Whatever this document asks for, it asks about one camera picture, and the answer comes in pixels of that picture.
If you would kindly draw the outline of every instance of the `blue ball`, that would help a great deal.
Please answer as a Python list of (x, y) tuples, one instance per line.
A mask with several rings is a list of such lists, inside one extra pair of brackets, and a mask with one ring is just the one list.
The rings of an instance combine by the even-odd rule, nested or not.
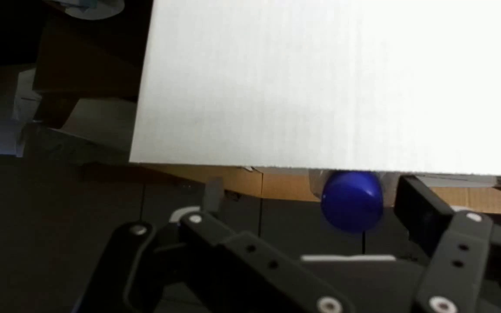
[(385, 212), (383, 188), (371, 172), (333, 172), (322, 191), (322, 214), (338, 230), (362, 233)]

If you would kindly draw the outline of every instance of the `blue object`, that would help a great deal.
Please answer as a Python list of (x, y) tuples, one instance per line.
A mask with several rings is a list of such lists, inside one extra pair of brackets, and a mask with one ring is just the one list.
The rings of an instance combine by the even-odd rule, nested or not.
[(322, 191), (322, 214), (338, 230), (362, 233), (385, 212), (383, 188), (371, 172), (333, 172)]

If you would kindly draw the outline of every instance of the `bolt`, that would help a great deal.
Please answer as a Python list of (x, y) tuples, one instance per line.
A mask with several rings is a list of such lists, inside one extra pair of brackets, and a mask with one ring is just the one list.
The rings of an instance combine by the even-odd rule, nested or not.
[(343, 306), (336, 297), (320, 297), (319, 311), (320, 313), (343, 313)]
[(195, 224), (200, 224), (202, 223), (202, 216), (199, 216), (199, 214), (190, 216), (188, 221), (195, 223)]
[(482, 221), (482, 216), (473, 214), (473, 212), (468, 212), (467, 217), (472, 219), (472, 221), (475, 221), (475, 223), (480, 223), (480, 221)]
[(430, 308), (435, 311), (435, 313), (458, 313), (458, 306), (449, 301), (447, 297), (430, 297)]
[(131, 233), (134, 233), (134, 235), (138, 235), (138, 236), (143, 236), (146, 231), (148, 231), (148, 230), (146, 230), (145, 224), (134, 224), (134, 226), (131, 228)]

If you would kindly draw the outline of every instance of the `screw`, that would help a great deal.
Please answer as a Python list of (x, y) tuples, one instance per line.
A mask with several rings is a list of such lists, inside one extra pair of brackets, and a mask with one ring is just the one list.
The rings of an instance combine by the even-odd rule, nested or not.
[(138, 236), (143, 236), (146, 231), (148, 231), (148, 230), (146, 230), (145, 224), (134, 224), (134, 226), (131, 228), (131, 233), (134, 233), (134, 235), (138, 235)]
[(430, 308), (435, 311), (435, 313), (458, 313), (458, 306), (449, 301), (447, 297), (430, 297)]
[(320, 297), (319, 311), (320, 313), (343, 313), (343, 306), (336, 297)]
[(202, 216), (199, 216), (199, 214), (190, 216), (188, 221), (195, 223), (195, 224), (200, 224), (202, 223)]
[(480, 221), (482, 221), (482, 217), (480, 217), (479, 214), (473, 214), (473, 212), (467, 214), (467, 217), (472, 219), (472, 221), (475, 221), (475, 223), (480, 223)]

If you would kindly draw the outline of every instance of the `white cardboard sheet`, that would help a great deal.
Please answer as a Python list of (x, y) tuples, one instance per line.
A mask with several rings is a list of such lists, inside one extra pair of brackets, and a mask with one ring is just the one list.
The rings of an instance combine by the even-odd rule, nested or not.
[(159, 0), (131, 160), (501, 174), (501, 0)]

